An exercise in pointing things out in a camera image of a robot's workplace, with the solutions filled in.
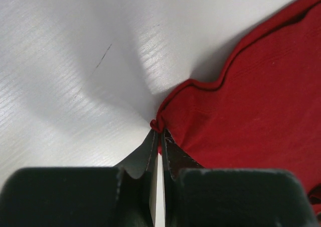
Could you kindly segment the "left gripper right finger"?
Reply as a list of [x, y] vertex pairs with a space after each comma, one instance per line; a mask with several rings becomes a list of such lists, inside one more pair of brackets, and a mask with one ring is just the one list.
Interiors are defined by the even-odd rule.
[[208, 169], [162, 133], [166, 226], [319, 226], [301, 183], [280, 169]]

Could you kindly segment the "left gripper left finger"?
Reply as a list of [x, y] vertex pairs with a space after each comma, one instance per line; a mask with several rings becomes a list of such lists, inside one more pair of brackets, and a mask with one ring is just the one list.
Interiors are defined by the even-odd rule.
[[30, 167], [1, 190], [1, 226], [154, 226], [158, 133], [113, 167]]

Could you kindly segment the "red t-shirt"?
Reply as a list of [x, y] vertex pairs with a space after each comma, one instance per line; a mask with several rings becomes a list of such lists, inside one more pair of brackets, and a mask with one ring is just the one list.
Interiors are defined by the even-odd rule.
[[320, 0], [297, 0], [246, 35], [210, 83], [187, 80], [151, 122], [207, 168], [279, 168], [320, 211]]

